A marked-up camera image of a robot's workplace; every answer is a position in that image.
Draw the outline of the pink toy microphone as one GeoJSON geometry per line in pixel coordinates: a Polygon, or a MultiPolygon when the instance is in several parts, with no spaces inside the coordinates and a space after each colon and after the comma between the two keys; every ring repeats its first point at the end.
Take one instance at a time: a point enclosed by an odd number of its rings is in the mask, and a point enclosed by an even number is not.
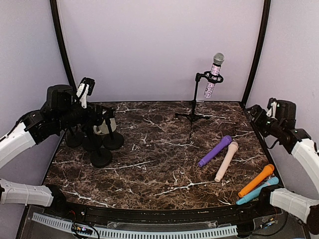
{"type": "Polygon", "coordinates": [[[239,145],[235,141],[231,142],[228,145],[227,153],[226,153],[226,155],[224,157],[224,160],[223,160],[219,170],[216,173],[216,176],[215,176],[215,179],[214,179],[215,182],[220,182],[222,180],[223,176],[226,173],[226,170],[229,167],[229,164],[230,164],[231,160],[233,159],[234,154],[238,151],[238,148],[239,148],[239,145]]]}

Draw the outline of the purple toy microphone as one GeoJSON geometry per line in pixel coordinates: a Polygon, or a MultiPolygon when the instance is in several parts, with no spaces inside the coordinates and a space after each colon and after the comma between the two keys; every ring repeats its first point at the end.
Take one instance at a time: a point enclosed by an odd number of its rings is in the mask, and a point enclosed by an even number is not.
{"type": "Polygon", "coordinates": [[[228,146],[232,142],[232,137],[229,135],[224,136],[221,141],[209,152],[207,153],[199,162],[198,166],[203,167],[210,162],[221,150],[228,146]]]}

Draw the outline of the black round-base pink mic stand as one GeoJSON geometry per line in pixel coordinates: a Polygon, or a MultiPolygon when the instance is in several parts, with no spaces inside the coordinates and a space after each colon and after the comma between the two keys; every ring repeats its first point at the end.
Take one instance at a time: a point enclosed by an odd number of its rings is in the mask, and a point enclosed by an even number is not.
{"type": "Polygon", "coordinates": [[[96,168],[104,168],[108,166],[113,160],[113,155],[110,150],[105,148],[98,148],[91,152],[90,162],[96,168]]]}

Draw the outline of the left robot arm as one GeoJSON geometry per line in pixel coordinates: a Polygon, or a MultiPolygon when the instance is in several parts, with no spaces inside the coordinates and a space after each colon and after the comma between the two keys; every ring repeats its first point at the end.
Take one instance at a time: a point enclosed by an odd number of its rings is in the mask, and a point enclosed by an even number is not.
{"type": "MultiPolygon", "coordinates": [[[[93,87],[93,83],[82,83],[77,91],[68,85],[49,87],[41,109],[21,116],[0,139],[1,167],[50,136],[60,135],[62,131],[78,125],[94,141],[89,129],[101,125],[108,118],[109,109],[87,102],[93,87]]],[[[66,217],[70,213],[70,205],[66,203],[64,194],[52,184],[34,186],[1,179],[0,202],[51,207],[59,217],[66,217]]]]}

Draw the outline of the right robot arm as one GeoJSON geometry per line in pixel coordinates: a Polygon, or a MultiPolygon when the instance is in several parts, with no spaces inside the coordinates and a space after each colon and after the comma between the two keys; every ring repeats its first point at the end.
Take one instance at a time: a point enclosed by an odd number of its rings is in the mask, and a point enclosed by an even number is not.
{"type": "MultiPolygon", "coordinates": [[[[295,103],[270,98],[267,109],[254,105],[246,109],[248,119],[263,137],[273,136],[288,154],[296,159],[317,188],[319,186],[319,145],[302,128],[296,128],[295,103]]],[[[319,233],[319,202],[296,194],[279,185],[266,186],[254,206],[259,216],[273,207],[300,219],[313,235],[319,233]]]]}

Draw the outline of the blue toy microphone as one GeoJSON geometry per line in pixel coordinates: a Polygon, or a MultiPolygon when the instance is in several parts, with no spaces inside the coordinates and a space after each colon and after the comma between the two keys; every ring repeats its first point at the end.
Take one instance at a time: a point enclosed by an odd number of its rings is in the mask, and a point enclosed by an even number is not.
{"type": "Polygon", "coordinates": [[[246,203],[252,201],[253,199],[256,199],[259,196],[259,194],[263,188],[265,188],[267,186],[277,185],[278,183],[279,183],[278,177],[273,177],[273,178],[269,179],[264,184],[262,184],[261,186],[259,186],[256,189],[254,189],[253,191],[251,191],[250,193],[245,195],[243,198],[239,199],[236,202],[236,205],[243,205],[243,204],[246,204],[246,203]]]}

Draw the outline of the black round-base purple mic stand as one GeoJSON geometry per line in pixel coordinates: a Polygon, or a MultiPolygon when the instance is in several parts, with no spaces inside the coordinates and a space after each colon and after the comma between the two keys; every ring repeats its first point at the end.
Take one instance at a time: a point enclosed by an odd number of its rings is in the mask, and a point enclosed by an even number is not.
{"type": "Polygon", "coordinates": [[[109,118],[106,118],[105,122],[108,126],[109,134],[103,138],[103,146],[109,150],[121,148],[124,144],[124,137],[118,132],[112,132],[109,118]]]}

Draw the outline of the orange toy microphone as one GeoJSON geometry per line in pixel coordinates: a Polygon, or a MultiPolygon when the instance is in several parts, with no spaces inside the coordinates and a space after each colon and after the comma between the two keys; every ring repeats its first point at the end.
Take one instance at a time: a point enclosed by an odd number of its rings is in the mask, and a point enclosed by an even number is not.
{"type": "Polygon", "coordinates": [[[238,196],[243,198],[250,193],[256,186],[258,186],[265,178],[270,176],[275,170],[273,164],[268,164],[264,169],[250,182],[248,183],[239,193],[238,196]]]}

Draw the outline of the black round-base blue mic stand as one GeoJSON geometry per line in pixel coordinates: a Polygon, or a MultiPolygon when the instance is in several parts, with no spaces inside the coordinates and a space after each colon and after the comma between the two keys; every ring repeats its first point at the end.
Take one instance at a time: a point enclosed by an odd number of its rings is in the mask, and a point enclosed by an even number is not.
{"type": "Polygon", "coordinates": [[[95,151],[102,146],[102,137],[96,135],[93,131],[85,131],[85,137],[82,141],[82,146],[85,151],[95,151]]]}

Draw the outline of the black round-base orange mic stand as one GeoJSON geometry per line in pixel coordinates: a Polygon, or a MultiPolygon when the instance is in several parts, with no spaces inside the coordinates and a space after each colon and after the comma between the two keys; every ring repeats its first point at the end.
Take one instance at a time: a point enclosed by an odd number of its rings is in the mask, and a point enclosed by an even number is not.
{"type": "Polygon", "coordinates": [[[72,129],[69,127],[66,132],[66,145],[71,148],[78,147],[82,144],[84,139],[84,133],[79,131],[76,127],[72,129]]]}

